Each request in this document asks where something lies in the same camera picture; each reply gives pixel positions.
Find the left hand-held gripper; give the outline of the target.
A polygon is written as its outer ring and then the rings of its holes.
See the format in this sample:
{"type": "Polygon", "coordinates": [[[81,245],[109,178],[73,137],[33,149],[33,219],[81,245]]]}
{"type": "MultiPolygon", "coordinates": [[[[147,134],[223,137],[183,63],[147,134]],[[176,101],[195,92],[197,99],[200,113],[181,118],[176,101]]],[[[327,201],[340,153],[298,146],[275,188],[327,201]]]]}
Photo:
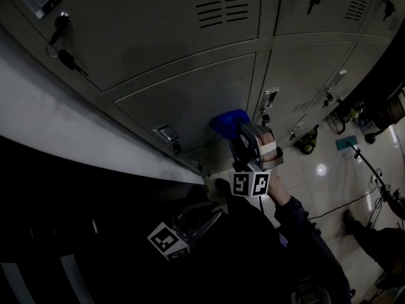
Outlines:
{"type": "Polygon", "coordinates": [[[221,217],[222,209],[214,201],[203,201],[185,206],[171,219],[166,219],[148,235],[148,241],[167,261],[190,255],[197,241],[221,217]],[[187,220],[208,220],[200,227],[193,228],[187,220]]]}

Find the person's right hand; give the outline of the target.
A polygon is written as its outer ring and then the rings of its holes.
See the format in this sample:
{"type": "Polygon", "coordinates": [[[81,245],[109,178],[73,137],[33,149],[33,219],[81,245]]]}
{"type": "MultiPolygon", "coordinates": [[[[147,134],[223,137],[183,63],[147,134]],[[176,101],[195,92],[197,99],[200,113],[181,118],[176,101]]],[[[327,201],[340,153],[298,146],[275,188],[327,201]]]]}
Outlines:
{"type": "Polygon", "coordinates": [[[257,135],[262,162],[271,162],[278,157],[277,143],[273,134],[263,132],[257,135]]]}

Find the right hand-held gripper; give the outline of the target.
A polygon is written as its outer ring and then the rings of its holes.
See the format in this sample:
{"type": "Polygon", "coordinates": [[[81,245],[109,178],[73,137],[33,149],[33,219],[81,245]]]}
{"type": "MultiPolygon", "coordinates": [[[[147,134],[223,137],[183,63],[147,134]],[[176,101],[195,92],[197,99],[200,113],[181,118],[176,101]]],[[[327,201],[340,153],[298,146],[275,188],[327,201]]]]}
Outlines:
{"type": "Polygon", "coordinates": [[[233,196],[258,198],[265,196],[273,170],[284,162],[283,151],[277,147],[278,157],[270,162],[262,162],[258,138],[251,124],[236,121],[238,137],[229,139],[228,144],[234,162],[235,172],[228,175],[233,196]]]}

